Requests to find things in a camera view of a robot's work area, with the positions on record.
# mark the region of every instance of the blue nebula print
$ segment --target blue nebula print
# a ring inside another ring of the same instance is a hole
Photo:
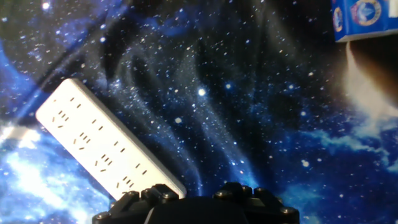
[[[140,2],[0,2],[0,223],[91,223],[113,201],[35,119],[66,78],[191,196],[240,182],[302,223],[398,223],[398,108],[334,43],[328,1]]]

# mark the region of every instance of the box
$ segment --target box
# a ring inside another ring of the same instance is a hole
[[[337,42],[398,33],[398,0],[332,0]]]

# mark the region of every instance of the electrical outlet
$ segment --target electrical outlet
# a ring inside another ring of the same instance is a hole
[[[116,200],[155,184],[186,195],[177,178],[79,80],[64,80],[36,118]]]

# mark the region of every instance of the black plastic object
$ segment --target black plastic object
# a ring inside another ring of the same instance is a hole
[[[270,191],[227,183],[211,197],[178,199],[166,185],[128,192],[93,224],[296,224],[299,211],[284,206]]]

